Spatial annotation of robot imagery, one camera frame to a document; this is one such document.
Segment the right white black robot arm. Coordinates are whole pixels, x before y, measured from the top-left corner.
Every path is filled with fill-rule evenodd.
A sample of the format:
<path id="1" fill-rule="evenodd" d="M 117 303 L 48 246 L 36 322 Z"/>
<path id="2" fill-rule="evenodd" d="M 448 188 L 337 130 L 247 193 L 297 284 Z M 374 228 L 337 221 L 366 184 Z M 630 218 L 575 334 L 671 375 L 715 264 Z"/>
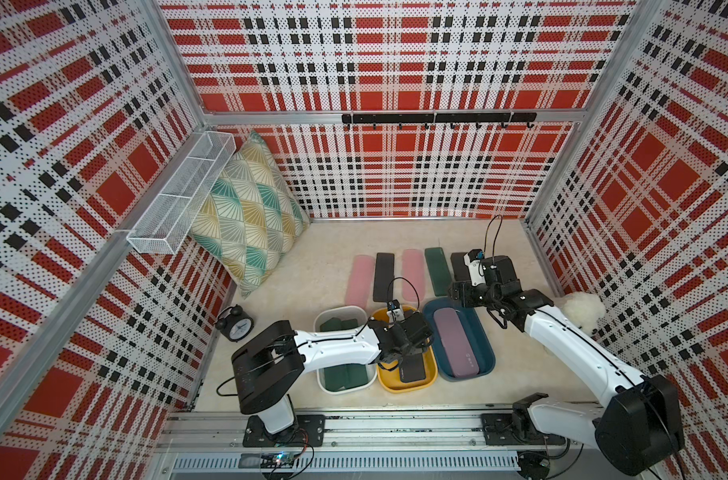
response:
<path id="1" fill-rule="evenodd" d="M 677 387 L 625 363 L 579 329 L 554 301 L 525 290 L 507 256 L 465 254 L 469 279 L 452 283 L 450 299 L 465 308 L 485 308 L 502 327 L 515 326 L 541 343 L 597 399 L 596 404 L 531 395 L 524 400 L 529 426 L 542 434 L 597 448 L 625 475 L 636 476 L 668 458 L 678 459 L 685 435 Z"/>

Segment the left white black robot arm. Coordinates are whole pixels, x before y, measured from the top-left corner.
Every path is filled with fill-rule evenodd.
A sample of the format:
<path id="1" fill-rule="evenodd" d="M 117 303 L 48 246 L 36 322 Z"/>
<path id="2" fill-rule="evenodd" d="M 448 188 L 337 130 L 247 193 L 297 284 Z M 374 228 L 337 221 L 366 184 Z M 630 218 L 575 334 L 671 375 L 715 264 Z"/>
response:
<path id="1" fill-rule="evenodd" d="M 427 351 L 433 336 L 418 311 L 328 332 L 296 330 L 287 320 L 276 321 L 231 356 L 240 412 L 255 419 L 252 430 L 274 444 L 302 441 L 289 396 L 301 376 L 343 365 L 397 364 Z"/>

